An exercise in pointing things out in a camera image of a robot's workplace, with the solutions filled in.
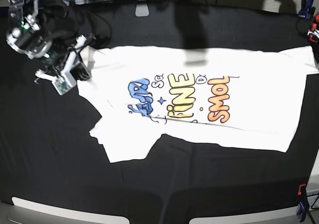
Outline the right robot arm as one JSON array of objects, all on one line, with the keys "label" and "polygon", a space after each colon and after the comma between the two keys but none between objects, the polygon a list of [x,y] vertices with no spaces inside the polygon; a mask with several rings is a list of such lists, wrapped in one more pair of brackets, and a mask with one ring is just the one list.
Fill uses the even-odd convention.
[{"label": "right robot arm", "polygon": [[80,34],[74,9],[63,0],[8,0],[7,44],[29,59],[38,59],[44,69],[36,80],[75,86],[90,79],[80,56],[95,38]]}]

